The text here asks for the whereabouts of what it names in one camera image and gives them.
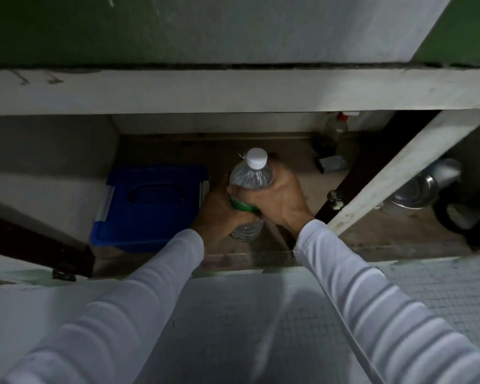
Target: person's left hand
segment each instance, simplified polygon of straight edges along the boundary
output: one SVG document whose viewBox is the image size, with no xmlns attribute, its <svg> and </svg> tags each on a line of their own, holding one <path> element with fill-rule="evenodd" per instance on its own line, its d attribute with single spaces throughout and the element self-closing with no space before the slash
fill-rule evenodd
<svg viewBox="0 0 480 384">
<path fill-rule="evenodd" d="M 191 229 L 199 233 L 205 247 L 226 237 L 236 227 L 256 221 L 258 217 L 248 211 L 235 210 L 229 204 L 230 195 L 226 191 L 228 176 L 205 199 Z"/>
</svg>

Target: white sleeve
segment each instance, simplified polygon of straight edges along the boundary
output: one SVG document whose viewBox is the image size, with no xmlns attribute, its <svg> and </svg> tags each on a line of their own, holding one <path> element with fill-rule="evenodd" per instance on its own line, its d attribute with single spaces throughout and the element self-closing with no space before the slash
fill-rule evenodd
<svg viewBox="0 0 480 384">
<path fill-rule="evenodd" d="M 0 383 L 133 382 L 203 255 L 198 233 L 178 233 L 152 260 L 46 337 Z"/>
<path fill-rule="evenodd" d="M 315 219 L 295 257 L 320 282 L 373 383 L 480 383 L 480 350 Z"/>
</svg>

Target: person's right hand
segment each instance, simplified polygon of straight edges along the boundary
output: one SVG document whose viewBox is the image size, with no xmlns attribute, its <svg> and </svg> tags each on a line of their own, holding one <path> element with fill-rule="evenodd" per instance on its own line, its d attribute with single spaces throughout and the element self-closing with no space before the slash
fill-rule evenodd
<svg viewBox="0 0 480 384">
<path fill-rule="evenodd" d="M 268 187 L 249 190 L 231 185 L 227 191 L 238 200 L 255 205 L 268 219 L 284 226 L 297 238 L 314 216 L 306 205 L 297 176 L 272 154 L 269 154 L 268 164 L 274 175 Z"/>
</svg>

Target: green panel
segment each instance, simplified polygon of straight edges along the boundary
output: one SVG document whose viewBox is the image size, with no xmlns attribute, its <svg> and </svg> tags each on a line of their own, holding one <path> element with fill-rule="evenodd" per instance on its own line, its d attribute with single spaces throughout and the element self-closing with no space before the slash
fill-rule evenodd
<svg viewBox="0 0 480 384">
<path fill-rule="evenodd" d="M 413 61 L 480 66 L 480 0 L 452 0 Z"/>
<path fill-rule="evenodd" d="M 153 62 L 173 51 L 159 15 L 154 0 L 0 0 L 0 63 Z"/>
</svg>

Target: blue lid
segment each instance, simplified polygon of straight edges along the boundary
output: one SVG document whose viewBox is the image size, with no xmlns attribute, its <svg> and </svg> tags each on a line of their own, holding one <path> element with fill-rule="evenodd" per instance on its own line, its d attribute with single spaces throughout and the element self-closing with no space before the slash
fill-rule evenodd
<svg viewBox="0 0 480 384">
<path fill-rule="evenodd" d="M 104 221 L 94 224 L 92 244 L 157 243 L 151 249 L 160 249 L 196 218 L 207 180 L 202 164 L 113 169 L 107 182 L 114 190 L 112 200 Z"/>
</svg>

